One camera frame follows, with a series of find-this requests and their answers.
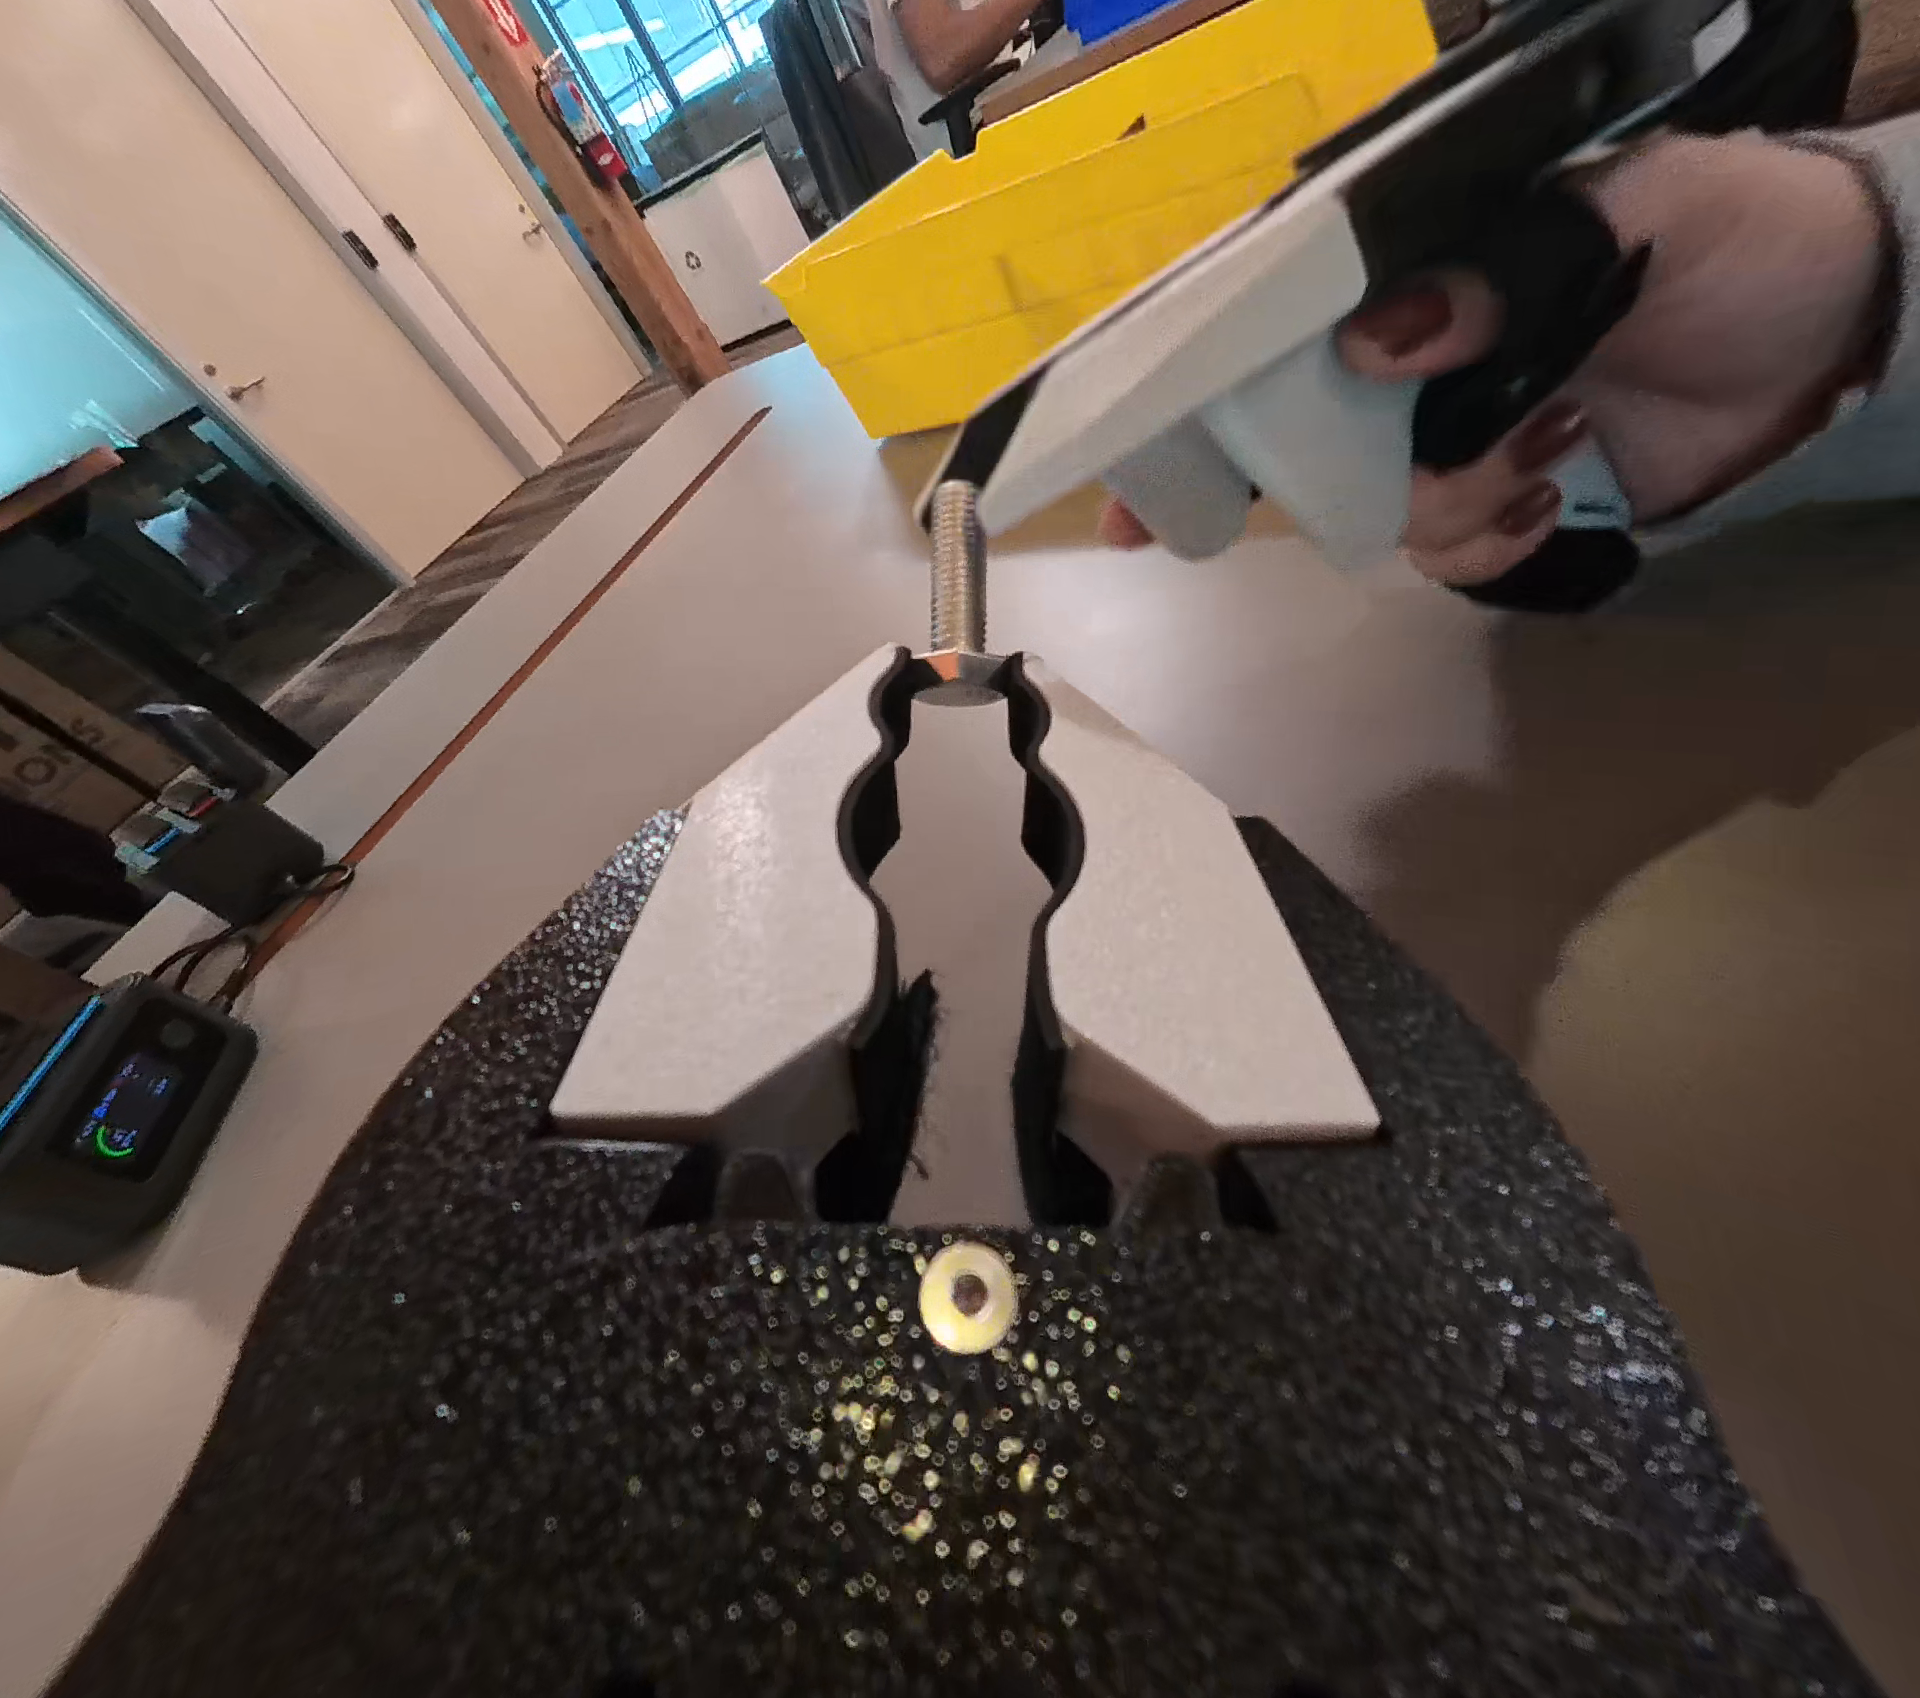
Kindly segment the low yellow plastic bin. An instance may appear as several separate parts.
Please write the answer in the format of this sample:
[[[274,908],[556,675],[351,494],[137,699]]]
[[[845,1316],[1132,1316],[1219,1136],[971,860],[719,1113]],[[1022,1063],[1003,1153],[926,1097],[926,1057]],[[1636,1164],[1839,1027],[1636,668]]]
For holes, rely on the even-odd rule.
[[[1003,183],[928,157],[766,289],[875,440],[948,428],[1274,196],[1313,128],[1307,79],[1278,74]]]

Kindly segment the red fire extinguisher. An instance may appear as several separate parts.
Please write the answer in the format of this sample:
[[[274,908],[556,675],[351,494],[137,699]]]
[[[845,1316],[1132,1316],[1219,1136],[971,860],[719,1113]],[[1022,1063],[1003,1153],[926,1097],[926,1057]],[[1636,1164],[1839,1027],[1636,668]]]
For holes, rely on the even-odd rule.
[[[545,101],[545,122],[564,139],[564,148],[576,154],[582,175],[599,187],[599,195],[615,195],[627,167],[614,144],[614,128],[599,123],[599,116],[589,108],[564,51],[548,51],[540,65],[540,101]]]

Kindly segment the silver bolt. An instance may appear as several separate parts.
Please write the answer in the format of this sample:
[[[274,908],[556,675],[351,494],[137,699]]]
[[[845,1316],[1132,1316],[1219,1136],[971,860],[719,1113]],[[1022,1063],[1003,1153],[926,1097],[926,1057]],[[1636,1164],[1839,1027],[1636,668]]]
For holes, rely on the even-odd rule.
[[[919,699],[939,707],[1003,702],[1003,657],[983,612],[980,489],[939,482],[928,494],[928,647],[910,657]]]

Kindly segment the white double door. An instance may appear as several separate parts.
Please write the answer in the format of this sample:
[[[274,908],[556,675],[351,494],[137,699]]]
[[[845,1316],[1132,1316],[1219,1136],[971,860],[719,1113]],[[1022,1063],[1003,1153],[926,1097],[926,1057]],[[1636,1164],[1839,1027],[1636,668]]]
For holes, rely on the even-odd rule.
[[[6,0],[6,208],[390,582],[649,373],[418,0]]]

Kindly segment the person's right hand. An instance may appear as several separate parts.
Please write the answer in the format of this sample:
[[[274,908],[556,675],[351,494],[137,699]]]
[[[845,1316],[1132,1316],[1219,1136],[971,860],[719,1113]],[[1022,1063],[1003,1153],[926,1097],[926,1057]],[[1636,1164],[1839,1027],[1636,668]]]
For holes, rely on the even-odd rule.
[[[1828,148],[1652,139],[1575,175],[1628,257],[1629,314],[1492,459],[1413,482],[1404,563],[1493,582],[1564,512],[1559,465],[1598,440],[1636,527],[1670,527],[1801,445],[1868,383],[1892,235]]]

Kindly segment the cardboard box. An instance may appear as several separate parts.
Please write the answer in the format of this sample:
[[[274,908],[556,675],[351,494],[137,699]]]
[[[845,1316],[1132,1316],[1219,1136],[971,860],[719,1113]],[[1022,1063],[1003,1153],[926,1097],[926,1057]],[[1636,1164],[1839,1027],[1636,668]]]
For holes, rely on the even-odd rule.
[[[0,716],[6,716],[6,755],[33,742],[59,760],[59,769],[93,769],[113,789],[151,799],[162,782],[186,769],[186,760],[139,724],[113,722],[93,699],[68,692],[61,682],[41,675],[15,650],[0,650]]]

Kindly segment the tall yellow plastic bin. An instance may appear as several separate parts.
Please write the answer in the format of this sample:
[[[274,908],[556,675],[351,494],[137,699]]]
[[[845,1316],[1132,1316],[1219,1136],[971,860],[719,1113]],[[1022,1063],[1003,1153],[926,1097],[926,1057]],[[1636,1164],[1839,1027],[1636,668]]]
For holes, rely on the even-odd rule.
[[[1013,235],[1174,218],[1199,237],[1433,55],[1427,0],[1248,0],[991,123],[949,196]]]

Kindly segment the grey power bank with display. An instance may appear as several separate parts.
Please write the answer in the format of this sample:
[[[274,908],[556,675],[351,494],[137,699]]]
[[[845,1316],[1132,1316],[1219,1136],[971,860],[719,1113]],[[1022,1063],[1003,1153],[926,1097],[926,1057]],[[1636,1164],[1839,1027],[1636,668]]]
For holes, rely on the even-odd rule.
[[[0,1263],[84,1272],[182,1208],[255,1032],[151,972],[93,985],[6,952]]]

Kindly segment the wooden office desk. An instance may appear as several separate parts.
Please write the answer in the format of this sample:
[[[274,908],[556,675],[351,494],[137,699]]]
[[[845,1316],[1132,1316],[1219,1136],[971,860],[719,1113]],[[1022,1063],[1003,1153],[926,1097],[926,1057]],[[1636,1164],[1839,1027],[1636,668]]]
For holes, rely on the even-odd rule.
[[[1092,74],[1105,74],[1105,68],[1141,55],[1141,51],[1154,51],[1154,47],[1188,34],[1188,29],[1199,29],[1199,25],[1212,25],[1233,8],[1248,8],[1248,0],[1174,0],[1174,8],[1118,29],[1099,47],[1090,47],[1090,39],[1040,47],[1022,74],[997,79],[973,101],[973,123],[1003,123],[1003,122],[1013,122],[1013,116],[1024,116],[1024,108],[1038,108],[1038,101],[1050,101],[1050,99],[1061,99],[1061,92],[1069,92],[1069,83],[1080,83],[1080,79],[1092,79]]]

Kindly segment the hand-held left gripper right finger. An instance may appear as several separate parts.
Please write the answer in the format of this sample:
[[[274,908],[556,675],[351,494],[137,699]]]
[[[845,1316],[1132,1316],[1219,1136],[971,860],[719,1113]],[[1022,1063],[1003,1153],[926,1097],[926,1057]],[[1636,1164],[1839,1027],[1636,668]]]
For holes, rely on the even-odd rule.
[[[1024,959],[1024,1175],[1368,1146],[1376,1097],[1226,799],[1050,663],[1013,663],[1022,847],[1050,875]]]

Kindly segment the wooden post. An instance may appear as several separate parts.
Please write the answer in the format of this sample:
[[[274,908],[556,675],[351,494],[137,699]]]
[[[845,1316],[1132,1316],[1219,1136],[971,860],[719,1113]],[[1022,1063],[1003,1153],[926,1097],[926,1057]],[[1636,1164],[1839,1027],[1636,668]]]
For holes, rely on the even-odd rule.
[[[642,320],[656,365],[680,392],[707,392],[731,373],[719,340],[696,320],[673,266],[649,243],[637,196],[625,195],[625,157],[564,74],[548,68],[514,0],[433,0],[440,29],[470,55],[480,92],[496,101],[514,144],[531,154],[545,187],[582,235],[589,257],[614,277],[614,296]]]

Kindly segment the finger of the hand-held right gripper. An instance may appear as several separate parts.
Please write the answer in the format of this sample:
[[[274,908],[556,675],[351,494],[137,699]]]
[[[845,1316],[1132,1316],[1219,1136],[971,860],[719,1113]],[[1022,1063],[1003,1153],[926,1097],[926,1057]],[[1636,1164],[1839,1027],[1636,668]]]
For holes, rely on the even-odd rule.
[[[1149,539],[1238,539],[1250,494],[1307,539],[1368,539],[1368,383],[1332,331],[1364,302],[1332,183],[1296,183],[1105,304],[948,445],[980,535],[1105,482]]]

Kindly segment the black office chair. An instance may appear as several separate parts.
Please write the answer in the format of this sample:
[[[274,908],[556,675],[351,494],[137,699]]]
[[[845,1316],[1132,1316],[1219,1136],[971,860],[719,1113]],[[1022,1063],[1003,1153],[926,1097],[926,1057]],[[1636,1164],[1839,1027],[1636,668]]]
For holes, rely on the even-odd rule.
[[[759,34],[821,208],[851,222],[919,167],[889,79],[875,65],[837,74],[802,0],[773,0]]]

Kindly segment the black box device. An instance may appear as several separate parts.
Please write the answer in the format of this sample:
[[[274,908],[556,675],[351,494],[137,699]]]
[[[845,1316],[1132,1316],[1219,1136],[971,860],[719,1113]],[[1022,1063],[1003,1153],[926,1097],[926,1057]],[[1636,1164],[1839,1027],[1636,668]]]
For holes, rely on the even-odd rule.
[[[227,926],[267,922],[327,870],[313,831],[267,805],[210,805],[199,822],[162,809],[162,831],[139,847],[132,886],[182,895]]]

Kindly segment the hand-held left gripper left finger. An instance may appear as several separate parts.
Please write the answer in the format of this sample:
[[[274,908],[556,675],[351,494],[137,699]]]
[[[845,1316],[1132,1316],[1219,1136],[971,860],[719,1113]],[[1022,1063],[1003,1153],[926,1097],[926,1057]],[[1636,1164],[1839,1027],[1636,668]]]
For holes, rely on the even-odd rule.
[[[832,1147],[893,998],[875,870],[898,846],[910,650],[885,647],[719,769],[548,1097],[559,1136]]]

